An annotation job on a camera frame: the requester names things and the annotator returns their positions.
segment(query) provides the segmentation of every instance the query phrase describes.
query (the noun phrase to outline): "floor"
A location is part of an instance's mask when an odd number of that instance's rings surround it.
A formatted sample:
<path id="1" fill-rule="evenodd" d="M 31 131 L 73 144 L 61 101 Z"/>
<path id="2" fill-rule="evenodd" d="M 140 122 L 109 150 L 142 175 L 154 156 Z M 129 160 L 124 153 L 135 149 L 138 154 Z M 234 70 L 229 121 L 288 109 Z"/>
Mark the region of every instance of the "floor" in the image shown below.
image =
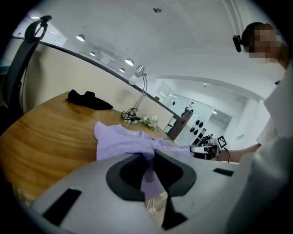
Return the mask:
<path id="1" fill-rule="evenodd" d="M 145 201 L 147 212 L 149 213 L 150 216 L 153 217 L 155 223 L 160 227 L 162 226 L 162 223 L 164 220 L 167 198 L 168 198 L 167 192 L 161 193 L 160 197 L 155 197 L 153 199 L 154 201 L 153 210 L 152 210 L 152 199 Z"/>

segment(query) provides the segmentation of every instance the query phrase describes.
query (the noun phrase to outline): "wooden table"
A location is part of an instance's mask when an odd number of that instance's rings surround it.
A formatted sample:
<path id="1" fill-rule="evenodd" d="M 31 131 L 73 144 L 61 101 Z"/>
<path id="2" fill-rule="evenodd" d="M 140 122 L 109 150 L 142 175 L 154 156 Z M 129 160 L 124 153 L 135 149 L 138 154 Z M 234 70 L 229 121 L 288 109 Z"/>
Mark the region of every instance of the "wooden table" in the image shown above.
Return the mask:
<path id="1" fill-rule="evenodd" d="M 94 125 L 121 124 L 142 129 L 154 138 L 167 135 L 145 124 L 126 124 L 116 110 L 96 111 L 63 100 L 61 94 L 37 106 L 0 137 L 0 163 L 16 196 L 30 204 L 44 190 L 74 169 L 96 160 Z"/>

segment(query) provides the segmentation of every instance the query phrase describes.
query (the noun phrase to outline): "black hair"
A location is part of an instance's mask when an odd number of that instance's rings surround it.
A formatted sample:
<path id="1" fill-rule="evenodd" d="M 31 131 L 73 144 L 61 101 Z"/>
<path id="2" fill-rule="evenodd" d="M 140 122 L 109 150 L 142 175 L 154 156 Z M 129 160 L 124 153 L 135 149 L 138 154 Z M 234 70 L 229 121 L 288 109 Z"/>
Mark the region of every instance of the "black hair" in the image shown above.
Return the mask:
<path id="1" fill-rule="evenodd" d="M 247 52 L 253 53 L 254 48 L 254 38 L 255 38 L 255 29 L 263 28 L 265 24 L 260 22 L 254 22 L 249 24 L 246 29 L 243 31 L 241 36 L 241 44 Z"/>

